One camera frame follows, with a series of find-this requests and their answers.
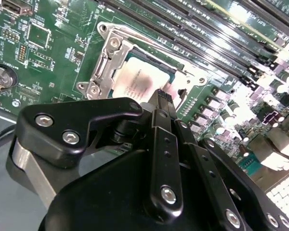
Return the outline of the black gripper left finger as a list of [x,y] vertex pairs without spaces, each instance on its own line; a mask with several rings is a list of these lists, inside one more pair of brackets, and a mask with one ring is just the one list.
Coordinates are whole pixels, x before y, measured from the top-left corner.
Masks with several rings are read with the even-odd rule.
[[124,97],[27,106],[16,122],[12,162],[48,212],[68,184],[144,150],[149,155],[145,211],[150,217],[179,217],[184,198],[178,139],[164,94],[156,90],[147,103]]

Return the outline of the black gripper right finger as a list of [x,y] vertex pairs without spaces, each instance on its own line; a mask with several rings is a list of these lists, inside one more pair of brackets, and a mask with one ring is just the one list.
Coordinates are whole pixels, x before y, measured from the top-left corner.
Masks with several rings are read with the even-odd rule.
[[289,218],[263,190],[213,141],[196,142],[190,128],[177,118],[171,95],[165,110],[177,133],[179,147],[207,196],[203,214],[213,231],[289,231]]

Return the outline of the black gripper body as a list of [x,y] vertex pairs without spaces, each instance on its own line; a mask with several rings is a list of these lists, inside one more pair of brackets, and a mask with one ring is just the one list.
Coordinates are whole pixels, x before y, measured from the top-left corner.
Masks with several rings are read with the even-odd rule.
[[181,167],[184,208],[162,224],[144,209],[146,151],[124,154],[65,186],[52,201],[42,231],[216,231],[213,207],[196,173]]

